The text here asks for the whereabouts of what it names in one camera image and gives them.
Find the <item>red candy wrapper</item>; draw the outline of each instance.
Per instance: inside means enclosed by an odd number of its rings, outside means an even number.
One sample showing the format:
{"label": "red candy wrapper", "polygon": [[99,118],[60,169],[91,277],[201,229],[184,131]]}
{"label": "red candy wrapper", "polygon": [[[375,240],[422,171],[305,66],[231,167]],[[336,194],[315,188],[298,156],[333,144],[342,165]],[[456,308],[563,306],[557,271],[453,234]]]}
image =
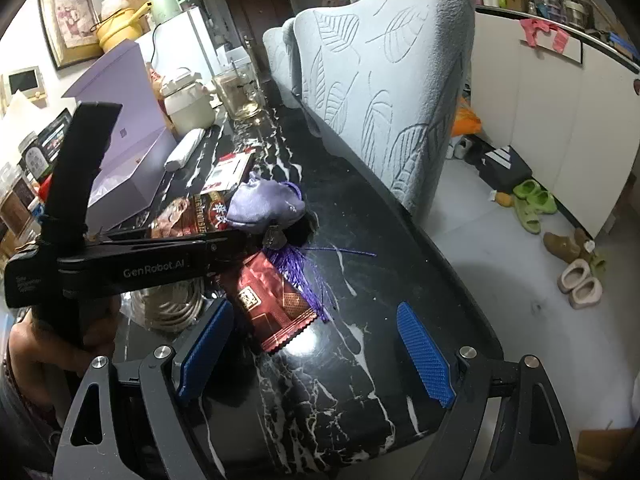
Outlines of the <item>red candy wrapper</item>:
{"label": "red candy wrapper", "polygon": [[152,238],[188,236],[226,229],[226,206],[216,191],[176,198],[151,224]]}
{"label": "red candy wrapper", "polygon": [[221,274],[218,281],[251,319],[265,352],[277,350],[317,317],[262,252],[247,258],[240,269]]}

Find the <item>picture frame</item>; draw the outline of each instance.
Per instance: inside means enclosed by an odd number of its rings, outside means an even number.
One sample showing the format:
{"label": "picture frame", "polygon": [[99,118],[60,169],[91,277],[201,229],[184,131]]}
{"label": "picture frame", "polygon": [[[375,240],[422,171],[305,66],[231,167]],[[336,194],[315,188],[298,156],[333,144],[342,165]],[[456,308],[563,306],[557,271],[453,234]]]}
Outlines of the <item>picture frame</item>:
{"label": "picture frame", "polygon": [[99,23],[92,0],[38,0],[40,19],[56,70],[100,57]]}

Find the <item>person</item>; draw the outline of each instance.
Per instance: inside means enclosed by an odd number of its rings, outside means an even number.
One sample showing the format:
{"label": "person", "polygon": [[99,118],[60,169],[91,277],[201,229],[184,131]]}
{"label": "person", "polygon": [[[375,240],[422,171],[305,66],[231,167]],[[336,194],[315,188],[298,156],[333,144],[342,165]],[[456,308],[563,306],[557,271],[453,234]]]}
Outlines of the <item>person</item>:
{"label": "person", "polygon": [[113,355],[120,298],[104,301],[108,315],[87,329],[84,349],[41,329],[31,311],[12,327],[0,373],[0,477],[50,478],[62,428],[56,421],[43,365],[82,376],[94,357]]}

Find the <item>lavender gift box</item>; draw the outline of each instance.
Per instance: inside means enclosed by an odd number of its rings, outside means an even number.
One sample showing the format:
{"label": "lavender gift box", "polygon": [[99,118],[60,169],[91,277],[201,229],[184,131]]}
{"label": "lavender gift box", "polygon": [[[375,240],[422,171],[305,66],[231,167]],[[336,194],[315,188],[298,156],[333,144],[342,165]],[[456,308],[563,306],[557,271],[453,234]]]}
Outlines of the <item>lavender gift box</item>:
{"label": "lavender gift box", "polygon": [[164,162],[176,146],[149,84],[140,46],[123,41],[91,65],[63,97],[122,104],[86,212],[89,232],[110,229],[151,204]]}

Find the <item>green slipper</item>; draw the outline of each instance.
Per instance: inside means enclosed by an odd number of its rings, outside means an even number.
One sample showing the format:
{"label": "green slipper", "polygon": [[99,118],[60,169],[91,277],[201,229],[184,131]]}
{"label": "green slipper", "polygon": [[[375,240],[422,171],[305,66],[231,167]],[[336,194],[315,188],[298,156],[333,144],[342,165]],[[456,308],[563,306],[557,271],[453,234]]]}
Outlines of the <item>green slipper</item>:
{"label": "green slipper", "polygon": [[518,198],[526,198],[532,193],[537,193],[540,191],[540,184],[538,184],[535,180],[530,178],[529,180],[525,180],[522,184],[518,184],[513,188],[513,194]]}
{"label": "green slipper", "polygon": [[552,215],[558,211],[558,206],[554,200],[554,196],[544,189],[540,189],[536,193],[527,196],[527,202],[536,212]]}
{"label": "green slipper", "polygon": [[591,273],[596,278],[600,281],[604,279],[604,273],[607,270],[607,261],[598,251],[593,251],[589,261],[589,267],[591,267]]}
{"label": "green slipper", "polygon": [[540,219],[535,211],[526,200],[521,198],[513,199],[513,207],[516,209],[516,215],[522,227],[533,235],[540,234]]}

